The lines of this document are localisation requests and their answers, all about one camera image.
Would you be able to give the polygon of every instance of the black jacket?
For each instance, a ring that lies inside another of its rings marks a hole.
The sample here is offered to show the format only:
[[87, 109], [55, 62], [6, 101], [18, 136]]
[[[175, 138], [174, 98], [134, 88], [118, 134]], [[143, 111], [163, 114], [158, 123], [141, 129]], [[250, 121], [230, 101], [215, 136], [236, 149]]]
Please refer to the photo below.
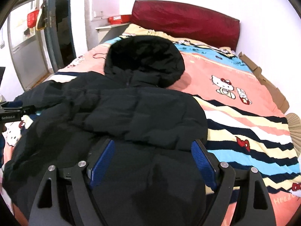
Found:
[[190, 145], [207, 141], [207, 120], [191, 95], [164, 89], [184, 70], [172, 42], [136, 36], [110, 47], [105, 76], [81, 73], [17, 97], [44, 110], [6, 164], [3, 186], [12, 201], [29, 218], [47, 167], [74, 166], [106, 136], [116, 151], [93, 195], [110, 226], [195, 223], [205, 190]]

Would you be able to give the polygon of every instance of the hello kitty blanket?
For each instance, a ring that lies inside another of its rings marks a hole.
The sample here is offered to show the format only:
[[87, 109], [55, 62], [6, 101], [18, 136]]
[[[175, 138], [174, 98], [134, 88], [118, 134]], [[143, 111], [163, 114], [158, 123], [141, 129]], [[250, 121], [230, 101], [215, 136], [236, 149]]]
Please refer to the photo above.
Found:
[[[185, 61], [185, 72], [169, 88], [194, 95], [204, 109], [209, 127], [206, 148], [219, 161], [226, 161], [239, 169], [258, 168], [270, 192], [277, 225], [285, 225], [301, 203], [296, 197], [301, 195], [300, 168], [287, 120], [266, 87], [230, 48], [215, 48], [187, 38], [173, 38], [131, 24], [123, 35], [78, 57], [50, 80], [67, 82], [87, 71], [104, 74], [103, 65], [110, 45], [135, 35], [160, 36], [174, 42]], [[32, 121], [22, 121], [18, 129], [11, 127], [8, 132], [14, 130], [14, 134], [8, 133], [7, 142], [15, 144], [20, 138], [20, 130], [27, 128]], [[210, 193], [212, 191], [207, 188], [207, 194]], [[238, 188], [234, 188], [232, 202], [236, 201], [237, 195]], [[229, 225], [234, 208], [235, 203], [229, 206], [223, 225]]]

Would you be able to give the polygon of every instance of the metal screw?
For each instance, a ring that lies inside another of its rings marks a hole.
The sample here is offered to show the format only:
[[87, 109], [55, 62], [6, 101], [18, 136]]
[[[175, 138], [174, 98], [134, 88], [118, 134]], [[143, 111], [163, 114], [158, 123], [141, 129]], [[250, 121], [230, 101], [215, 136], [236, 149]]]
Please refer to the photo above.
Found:
[[49, 170], [50, 172], [52, 172], [54, 169], [55, 169], [55, 165], [51, 165], [51, 166], [48, 167], [48, 170]]
[[257, 172], [258, 172], [258, 169], [257, 169], [256, 167], [252, 167], [252, 168], [251, 168], [251, 171], [252, 171], [253, 173], [257, 173]]
[[221, 167], [223, 168], [227, 168], [229, 166], [229, 164], [227, 162], [221, 162]]
[[87, 162], [85, 162], [85, 161], [80, 161], [80, 162], [78, 163], [78, 166], [79, 166], [79, 167], [84, 167], [86, 164], [87, 164]]

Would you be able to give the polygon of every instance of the cartoon cat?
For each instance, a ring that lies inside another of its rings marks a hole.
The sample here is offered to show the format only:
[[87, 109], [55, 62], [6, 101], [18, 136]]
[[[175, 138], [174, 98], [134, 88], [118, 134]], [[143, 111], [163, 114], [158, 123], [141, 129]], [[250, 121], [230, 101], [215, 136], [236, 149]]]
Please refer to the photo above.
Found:
[[237, 89], [237, 92], [239, 94], [239, 98], [240, 100], [245, 104], [245, 105], [250, 105], [252, 102], [251, 100], [249, 100], [247, 97], [246, 97], [246, 92], [243, 90], [243, 89], [240, 89], [240, 88], [236, 88]]
[[216, 91], [220, 94], [226, 95], [229, 98], [235, 99], [234, 93], [231, 91], [234, 90], [230, 80], [225, 80], [224, 78], [218, 78], [212, 75], [212, 82], [219, 87]]

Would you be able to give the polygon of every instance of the cardboard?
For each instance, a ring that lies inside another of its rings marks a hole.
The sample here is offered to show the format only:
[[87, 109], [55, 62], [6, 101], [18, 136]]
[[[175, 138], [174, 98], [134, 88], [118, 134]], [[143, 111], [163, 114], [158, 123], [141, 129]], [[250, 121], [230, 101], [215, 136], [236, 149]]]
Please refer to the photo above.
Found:
[[244, 63], [250, 68], [253, 72], [254, 76], [259, 80], [261, 85], [264, 85], [267, 90], [270, 92], [273, 102], [277, 105], [278, 109], [284, 114], [290, 105], [286, 100], [285, 96], [280, 92], [280, 90], [275, 87], [268, 79], [266, 79], [261, 73], [262, 69], [257, 66], [251, 59], [249, 59], [246, 55], [242, 52], [239, 53], [238, 57], [240, 60], [244, 61]]

